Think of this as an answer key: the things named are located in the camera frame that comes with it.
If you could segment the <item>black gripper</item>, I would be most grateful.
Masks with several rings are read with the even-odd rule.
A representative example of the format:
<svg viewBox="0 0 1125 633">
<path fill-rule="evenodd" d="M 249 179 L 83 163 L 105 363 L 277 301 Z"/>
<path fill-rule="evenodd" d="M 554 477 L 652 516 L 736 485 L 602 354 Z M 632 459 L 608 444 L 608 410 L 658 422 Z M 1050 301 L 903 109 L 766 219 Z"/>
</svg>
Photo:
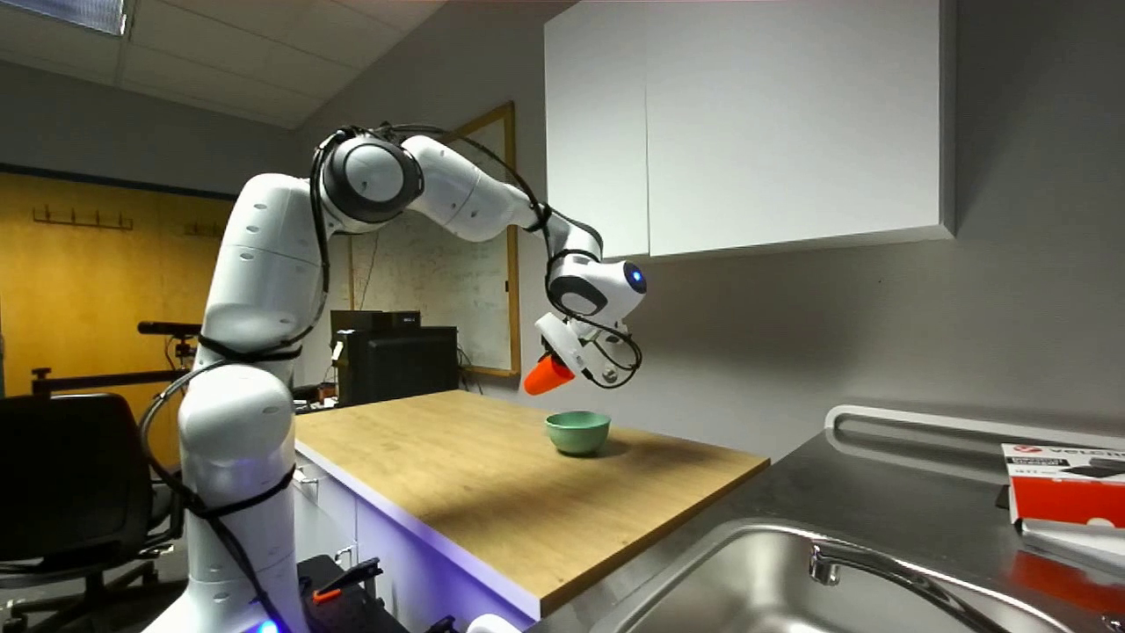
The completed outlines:
<svg viewBox="0 0 1125 633">
<path fill-rule="evenodd" d="M 582 336 L 575 321 L 561 321 L 554 314 L 545 314 L 534 321 L 545 350 L 561 363 L 568 372 L 582 370 Z"/>
</svg>

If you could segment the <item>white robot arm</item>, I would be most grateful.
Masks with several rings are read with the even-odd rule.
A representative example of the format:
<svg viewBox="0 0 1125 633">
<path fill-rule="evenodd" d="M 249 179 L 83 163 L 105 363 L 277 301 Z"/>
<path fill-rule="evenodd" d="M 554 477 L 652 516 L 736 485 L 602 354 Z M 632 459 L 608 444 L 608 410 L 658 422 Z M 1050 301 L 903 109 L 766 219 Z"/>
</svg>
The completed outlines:
<svg viewBox="0 0 1125 633">
<path fill-rule="evenodd" d="M 310 633 L 294 564 L 290 370 L 329 298 L 329 238 L 423 213 L 467 243 L 545 238 L 548 314 L 530 394 L 573 376 L 602 389 L 642 363 L 627 315 L 645 275 L 596 227 L 530 192 L 487 146 L 424 125 L 342 125 L 301 175 L 259 173 L 234 192 L 202 298 L 195 360 L 164 386 L 178 409 L 186 587 L 145 633 Z"/>
</svg>

